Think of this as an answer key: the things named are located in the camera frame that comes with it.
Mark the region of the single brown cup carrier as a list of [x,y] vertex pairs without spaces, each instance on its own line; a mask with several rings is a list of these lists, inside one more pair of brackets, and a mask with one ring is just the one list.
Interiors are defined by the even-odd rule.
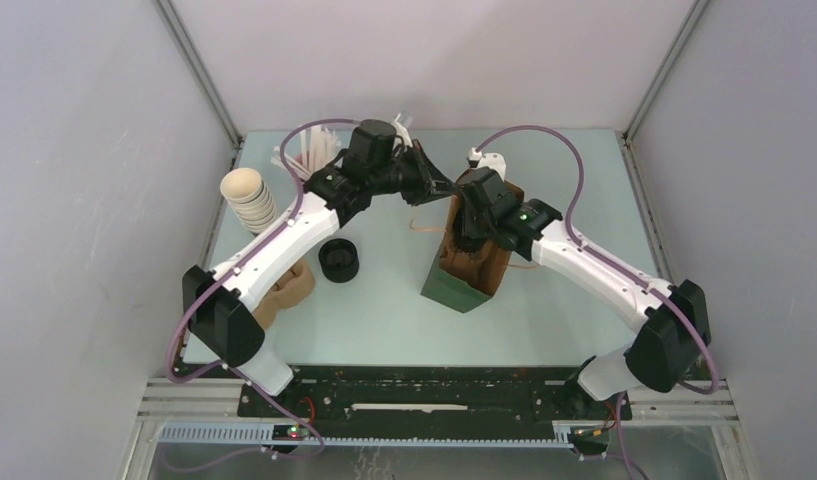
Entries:
[[456,246],[451,232],[444,234],[438,266],[485,295],[494,296],[508,269],[511,253],[492,241],[477,252],[467,253]]

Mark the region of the green paper bag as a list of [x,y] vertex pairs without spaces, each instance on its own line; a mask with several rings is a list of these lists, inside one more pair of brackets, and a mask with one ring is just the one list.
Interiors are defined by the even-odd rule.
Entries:
[[524,200],[523,190],[490,167],[464,171],[456,181],[442,239],[420,294],[458,313],[490,301],[511,268],[512,251],[494,229]]

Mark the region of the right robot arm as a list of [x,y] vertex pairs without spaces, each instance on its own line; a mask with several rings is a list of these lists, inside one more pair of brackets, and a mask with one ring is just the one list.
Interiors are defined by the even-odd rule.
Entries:
[[682,383],[710,343],[705,295],[697,284],[674,285],[621,262],[579,235],[555,208],[519,200],[490,167],[465,172],[456,191],[459,249],[473,252],[490,242],[553,270],[601,300],[634,333],[628,345],[579,367],[565,392],[572,414],[590,418],[606,399],[634,387],[668,393]]

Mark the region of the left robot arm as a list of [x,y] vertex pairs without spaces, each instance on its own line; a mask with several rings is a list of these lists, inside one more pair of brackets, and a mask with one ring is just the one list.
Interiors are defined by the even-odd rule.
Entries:
[[294,373],[265,343],[254,311],[311,248],[370,207],[374,197],[398,194],[411,206],[445,199],[453,182],[396,121],[362,120],[347,147],[302,181],[291,176],[296,197],[289,209],[229,260],[211,271],[198,266],[183,279],[185,311],[179,329],[189,331],[235,372],[262,392],[276,416],[300,403]]

